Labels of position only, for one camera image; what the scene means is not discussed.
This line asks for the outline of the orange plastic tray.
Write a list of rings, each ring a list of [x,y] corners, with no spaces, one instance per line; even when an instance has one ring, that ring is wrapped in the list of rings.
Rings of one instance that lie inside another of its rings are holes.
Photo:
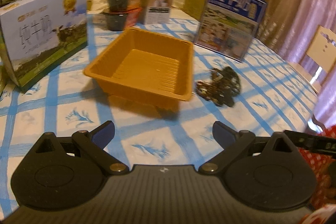
[[[193,92],[193,43],[135,27],[85,68],[107,94],[177,111]]]

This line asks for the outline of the blue checked tablecloth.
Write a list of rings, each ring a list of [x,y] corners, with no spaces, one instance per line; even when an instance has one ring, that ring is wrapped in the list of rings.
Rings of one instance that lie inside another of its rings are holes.
[[[311,86],[276,53],[253,40],[243,62],[194,47],[194,80],[205,81],[210,69],[232,67],[241,93],[232,108],[218,107],[197,95],[182,101],[176,113],[105,95],[84,76],[84,67],[118,36],[103,17],[88,16],[88,46],[56,67],[26,93],[7,83],[1,94],[1,217],[17,208],[11,176],[44,132],[69,136],[92,130],[107,120],[116,135],[107,151],[128,166],[193,164],[199,166],[221,148],[212,125],[221,121],[235,130],[260,136],[301,132],[317,103]]]

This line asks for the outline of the wooden chair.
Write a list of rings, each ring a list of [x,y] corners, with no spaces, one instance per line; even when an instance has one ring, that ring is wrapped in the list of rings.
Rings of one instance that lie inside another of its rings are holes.
[[[321,84],[318,82],[319,75],[322,71],[329,73],[335,66],[335,33],[319,25],[304,55],[311,58],[318,65],[314,75],[308,73],[299,63],[289,62],[289,65],[318,94],[321,90]]]

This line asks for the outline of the white blue milk carton box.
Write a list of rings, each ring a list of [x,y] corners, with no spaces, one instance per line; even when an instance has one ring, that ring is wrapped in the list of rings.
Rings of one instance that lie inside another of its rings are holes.
[[[18,0],[1,7],[1,60],[23,93],[87,43],[87,0]]]

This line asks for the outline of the blue illustrated milk box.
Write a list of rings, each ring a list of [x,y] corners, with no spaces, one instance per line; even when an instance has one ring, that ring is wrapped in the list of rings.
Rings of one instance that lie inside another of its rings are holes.
[[[263,0],[206,0],[194,43],[241,62],[265,10]]]

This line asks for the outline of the bottom red noodle bowl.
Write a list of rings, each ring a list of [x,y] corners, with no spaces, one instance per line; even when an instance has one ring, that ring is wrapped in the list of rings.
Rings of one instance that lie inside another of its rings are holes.
[[[111,12],[108,8],[101,13],[105,17],[106,26],[110,31],[122,31],[138,22],[142,9],[131,9],[125,12]]]

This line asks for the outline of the pink curtain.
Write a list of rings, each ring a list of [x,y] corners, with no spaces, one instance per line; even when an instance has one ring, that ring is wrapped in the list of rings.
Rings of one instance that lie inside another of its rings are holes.
[[[306,56],[318,26],[335,31],[335,0],[266,0],[257,38],[284,60],[313,74],[318,65]]]

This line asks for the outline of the small white product box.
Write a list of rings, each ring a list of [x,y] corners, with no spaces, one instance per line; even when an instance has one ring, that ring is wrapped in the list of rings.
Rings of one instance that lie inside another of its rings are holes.
[[[173,0],[143,0],[139,22],[144,25],[168,23]]]

